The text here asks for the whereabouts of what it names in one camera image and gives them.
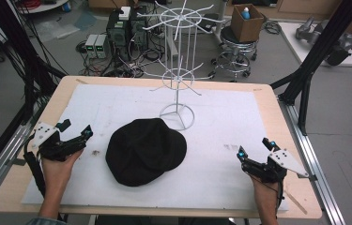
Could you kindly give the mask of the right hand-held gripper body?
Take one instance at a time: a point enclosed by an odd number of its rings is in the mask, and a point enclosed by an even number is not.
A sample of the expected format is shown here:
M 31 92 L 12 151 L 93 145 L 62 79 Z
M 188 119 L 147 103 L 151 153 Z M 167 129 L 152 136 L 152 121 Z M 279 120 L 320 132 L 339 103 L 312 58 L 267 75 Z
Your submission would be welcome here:
M 266 163 L 260 163 L 251 159 L 252 164 L 243 166 L 243 171 L 258 177 L 264 183 L 281 182 L 288 171 L 302 177 L 309 176 L 304 167 L 285 149 L 269 153 L 267 160 Z

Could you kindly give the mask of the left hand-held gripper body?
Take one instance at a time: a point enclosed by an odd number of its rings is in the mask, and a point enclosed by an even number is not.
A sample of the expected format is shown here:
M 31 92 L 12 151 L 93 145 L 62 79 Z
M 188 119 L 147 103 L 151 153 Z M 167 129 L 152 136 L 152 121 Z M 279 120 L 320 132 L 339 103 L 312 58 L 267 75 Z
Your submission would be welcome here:
M 35 129 L 32 147 L 38 155 L 49 160 L 65 161 L 66 157 L 83 150 L 86 143 L 71 144 L 60 140 L 60 131 L 52 125 L 39 121 Z

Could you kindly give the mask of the black hat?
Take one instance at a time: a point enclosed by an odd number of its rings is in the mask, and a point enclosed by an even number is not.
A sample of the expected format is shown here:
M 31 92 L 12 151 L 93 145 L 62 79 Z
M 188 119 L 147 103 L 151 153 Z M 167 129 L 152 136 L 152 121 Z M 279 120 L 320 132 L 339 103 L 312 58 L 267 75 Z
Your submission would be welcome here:
M 105 160 L 119 184 L 139 187 L 175 169 L 186 154 L 184 136 L 162 119 L 135 119 L 113 133 Z

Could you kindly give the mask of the white wire display rack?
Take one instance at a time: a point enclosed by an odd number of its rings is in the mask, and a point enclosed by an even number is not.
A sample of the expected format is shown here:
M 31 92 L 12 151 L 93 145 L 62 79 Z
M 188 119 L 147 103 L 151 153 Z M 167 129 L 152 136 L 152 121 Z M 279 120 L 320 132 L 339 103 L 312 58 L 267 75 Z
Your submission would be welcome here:
M 201 12 L 212 9 L 213 6 L 192 9 L 187 7 L 187 0 L 183 0 L 181 7 L 167 7 L 155 2 L 162 9 L 161 13 L 141 14 L 140 18 L 156 17 L 158 22 L 144 27 L 145 31 L 152 31 L 156 27 L 164 28 L 165 62 L 159 61 L 164 68 L 161 75 L 146 73 L 148 76 L 160 78 L 162 85 L 175 92 L 174 102 L 163 107 L 159 117 L 165 121 L 169 128 L 177 131 L 190 128 L 195 121 L 193 109 L 180 100 L 180 93 L 185 90 L 192 91 L 200 96 L 192 85 L 197 81 L 194 73 L 203 64 L 196 64 L 197 35 L 199 31 L 208 34 L 208 31 L 199 25 L 202 21 L 221 23 L 222 20 L 209 19 Z

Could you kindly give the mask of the person's right hand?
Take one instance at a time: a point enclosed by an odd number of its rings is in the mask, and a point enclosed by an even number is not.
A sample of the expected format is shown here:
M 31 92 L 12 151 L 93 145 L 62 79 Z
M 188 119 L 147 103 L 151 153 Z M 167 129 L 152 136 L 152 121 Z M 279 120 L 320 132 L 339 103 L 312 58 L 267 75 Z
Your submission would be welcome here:
M 254 198 L 258 203 L 269 203 L 277 200 L 277 183 L 263 183 L 258 177 L 251 176 L 254 188 Z

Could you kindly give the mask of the white foam mat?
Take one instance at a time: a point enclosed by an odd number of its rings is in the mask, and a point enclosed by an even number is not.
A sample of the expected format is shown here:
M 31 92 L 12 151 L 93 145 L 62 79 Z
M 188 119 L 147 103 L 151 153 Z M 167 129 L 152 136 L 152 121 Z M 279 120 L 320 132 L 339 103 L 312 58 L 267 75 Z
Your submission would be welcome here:
M 175 100 L 183 104 L 182 116 L 168 113 Z M 134 119 L 153 118 L 166 112 L 167 126 L 179 130 L 188 149 L 183 162 L 156 180 L 140 186 L 119 184 L 110 172 L 105 153 L 115 130 Z M 267 133 L 253 91 L 168 88 L 117 85 L 78 85 L 61 117 L 70 126 L 66 141 L 91 127 L 89 139 L 76 162 L 65 205 L 111 207 L 235 209 L 254 206 L 253 185 L 240 168 L 237 151 L 264 162 Z

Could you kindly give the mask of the wooden stick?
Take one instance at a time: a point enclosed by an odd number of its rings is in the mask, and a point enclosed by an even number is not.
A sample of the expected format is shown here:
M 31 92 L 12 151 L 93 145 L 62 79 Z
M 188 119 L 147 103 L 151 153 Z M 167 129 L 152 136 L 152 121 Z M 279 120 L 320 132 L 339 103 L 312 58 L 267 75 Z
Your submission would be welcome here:
M 290 199 L 290 201 L 301 211 L 304 215 L 308 214 L 308 211 L 303 207 L 303 205 L 288 191 L 284 192 L 285 195 Z

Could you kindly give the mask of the denim sleeve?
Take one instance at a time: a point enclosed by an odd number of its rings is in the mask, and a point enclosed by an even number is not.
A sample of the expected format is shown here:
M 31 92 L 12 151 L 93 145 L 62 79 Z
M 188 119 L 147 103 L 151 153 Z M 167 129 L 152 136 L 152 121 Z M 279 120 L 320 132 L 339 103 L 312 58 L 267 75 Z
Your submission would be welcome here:
M 57 219 L 52 218 L 45 218 L 45 217 L 34 217 L 29 220 L 25 225 L 68 225 L 64 221 L 60 221 Z

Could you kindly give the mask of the grey power supply unit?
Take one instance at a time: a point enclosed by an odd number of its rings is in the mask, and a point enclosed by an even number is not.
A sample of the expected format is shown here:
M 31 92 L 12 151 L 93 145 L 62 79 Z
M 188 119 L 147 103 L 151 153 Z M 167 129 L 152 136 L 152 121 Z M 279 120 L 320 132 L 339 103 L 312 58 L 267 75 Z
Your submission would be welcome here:
M 109 42 L 106 35 L 98 35 L 95 49 L 98 58 L 106 58 L 109 55 Z
M 85 44 L 84 44 L 87 55 L 90 58 L 97 57 L 96 50 L 95 50 L 95 43 L 96 43 L 97 38 L 98 38 L 97 35 L 89 35 Z

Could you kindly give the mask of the black chrome stool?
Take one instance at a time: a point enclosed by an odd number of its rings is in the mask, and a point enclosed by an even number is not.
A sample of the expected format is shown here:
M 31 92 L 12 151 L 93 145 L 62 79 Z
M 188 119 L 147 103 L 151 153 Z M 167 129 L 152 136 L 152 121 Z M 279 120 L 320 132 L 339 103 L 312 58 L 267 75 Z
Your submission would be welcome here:
M 239 41 L 230 26 L 225 26 L 221 30 L 220 40 L 220 46 L 224 47 L 224 50 L 210 61 L 214 68 L 208 73 L 208 78 L 213 79 L 219 69 L 234 74 L 232 83 L 237 81 L 238 75 L 249 77 L 251 75 L 251 61 L 257 57 L 258 41 Z

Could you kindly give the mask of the black computer tower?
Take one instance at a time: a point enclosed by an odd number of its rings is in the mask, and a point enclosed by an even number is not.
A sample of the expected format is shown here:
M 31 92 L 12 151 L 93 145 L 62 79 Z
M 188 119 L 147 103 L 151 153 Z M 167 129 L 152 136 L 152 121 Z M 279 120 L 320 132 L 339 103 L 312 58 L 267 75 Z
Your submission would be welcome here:
M 135 49 L 145 51 L 148 49 L 148 36 L 146 27 L 146 18 L 132 15 L 130 17 L 131 44 Z
M 106 33 L 112 56 L 120 56 L 124 61 L 129 61 L 130 22 L 120 20 L 119 15 L 119 9 L 111 12 L 106 26 Z

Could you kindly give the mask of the white platform board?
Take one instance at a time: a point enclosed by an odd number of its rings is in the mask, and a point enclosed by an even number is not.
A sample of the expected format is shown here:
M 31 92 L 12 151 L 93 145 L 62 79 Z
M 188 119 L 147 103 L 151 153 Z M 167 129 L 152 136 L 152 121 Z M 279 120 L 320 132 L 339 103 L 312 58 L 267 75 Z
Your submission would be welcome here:
M 312 48 L 306 40 L 298 40 L 295 37 L 296 30 L 300 27 L 300 23 L 280 22 L 279 26 L 282 28 L 283 37 L 287 40 L 289 47 L 292 49 L 294 55 L 300 63 L 308 55 Z M 340 67 L 352 68 L 352 50 L 349 51 L 350 55 L 340 64 Z

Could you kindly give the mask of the cardboard box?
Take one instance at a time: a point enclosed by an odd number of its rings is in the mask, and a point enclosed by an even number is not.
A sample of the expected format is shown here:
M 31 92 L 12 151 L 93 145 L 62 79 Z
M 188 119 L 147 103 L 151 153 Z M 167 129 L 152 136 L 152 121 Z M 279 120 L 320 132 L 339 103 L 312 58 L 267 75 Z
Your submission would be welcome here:
M 250 19 L 245 20 L 242 16 L 244 10 L 248 9 Z M 264 16 L 252 4 L 234 5 L 231 29 L 240 42 L 256 41 L 259 39 Z

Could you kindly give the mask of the white power strip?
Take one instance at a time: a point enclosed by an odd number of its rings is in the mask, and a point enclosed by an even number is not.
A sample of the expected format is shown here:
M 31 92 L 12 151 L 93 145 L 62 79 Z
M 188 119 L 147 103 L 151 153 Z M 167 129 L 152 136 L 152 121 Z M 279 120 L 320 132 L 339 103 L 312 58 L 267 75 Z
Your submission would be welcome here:
M 122 7 L 118 18 L 120 21 L 127 21 L 130 18 L 130 7 Z

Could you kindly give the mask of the black metal frame post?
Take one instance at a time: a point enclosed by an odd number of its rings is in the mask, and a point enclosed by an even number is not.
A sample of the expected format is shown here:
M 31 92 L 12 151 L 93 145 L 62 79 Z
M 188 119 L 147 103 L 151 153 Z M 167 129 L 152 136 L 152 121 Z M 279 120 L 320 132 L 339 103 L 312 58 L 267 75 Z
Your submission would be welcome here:
M 276 89 L 287 84 L 286 89 L 279 95 L 279 99 L 286 105 L 294 105 L 297 96 L 300 96 L 298 127 L 304 135 L 307 135 L 306 118 L 312 78 L 336 41 L 351 23 L 352 0 L 343 0 L 298 69 L 270 85 L 272 89 Z
M 0 40 L 0 48 L 24 82 L 23 121 L 34 116 L 34 107 L 45 106 L 66 73 L 44 61 L 29 40 L 26 31 L 7 0 L 0 0 L 0 28 L 8 44 Z

